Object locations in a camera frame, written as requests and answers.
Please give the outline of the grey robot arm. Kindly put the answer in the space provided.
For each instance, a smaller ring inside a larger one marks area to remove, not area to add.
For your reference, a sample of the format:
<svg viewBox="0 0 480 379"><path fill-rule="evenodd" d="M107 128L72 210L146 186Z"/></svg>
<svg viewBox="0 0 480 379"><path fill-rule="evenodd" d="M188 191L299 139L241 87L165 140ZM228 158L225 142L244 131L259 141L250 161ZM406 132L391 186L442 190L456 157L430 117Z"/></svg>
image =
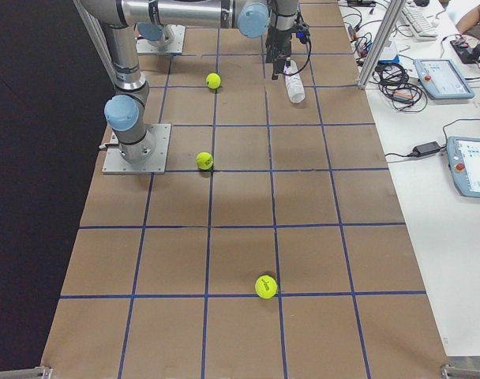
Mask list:
<svg viewBox="0 0 480 379"><path fill-rule="evenodd" d="M113 131L103 146L121 172L162 172L169 125L144 123L149 94L140 68L140 45L154 54L177 54L187 26L236 28L250 39L266 36L272 79L292 76L291 40L310 45L309 26L296 1L77 1L89 35L116 90L104 115Z"/></svg>

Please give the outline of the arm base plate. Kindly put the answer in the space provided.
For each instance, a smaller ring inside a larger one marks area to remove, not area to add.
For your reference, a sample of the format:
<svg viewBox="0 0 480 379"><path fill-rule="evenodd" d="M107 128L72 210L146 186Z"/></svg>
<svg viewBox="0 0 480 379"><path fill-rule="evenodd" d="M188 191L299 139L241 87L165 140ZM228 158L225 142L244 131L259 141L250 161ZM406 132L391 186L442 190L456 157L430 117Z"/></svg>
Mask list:
<svg viewBox="0 0 480 379"><path fill-rule="evenodd" d="M164 174L171 139L171 124L145 124L144 139L134 145L122 144L114 131L106 149L104 174Z"/></svg>
<svg viewBox="0 0 480 379"><path fill-rule="evenodd" d="M138 23L137 53L139 55L181 54L186 27L176 24Z"/></svg>

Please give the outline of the tennis ball near arm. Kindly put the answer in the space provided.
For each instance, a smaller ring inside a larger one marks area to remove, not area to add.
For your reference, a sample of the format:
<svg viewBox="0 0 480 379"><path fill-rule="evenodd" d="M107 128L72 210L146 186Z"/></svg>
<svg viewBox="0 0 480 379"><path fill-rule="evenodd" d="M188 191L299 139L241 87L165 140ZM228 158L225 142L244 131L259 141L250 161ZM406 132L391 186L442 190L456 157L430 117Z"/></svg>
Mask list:
<svg viewBox="0 0 480 379"><path fill-rule="evenodd" d="M221 76L218 73L210 73L206 79L205 83L210 89L217 89L221 85Z"/></svg>

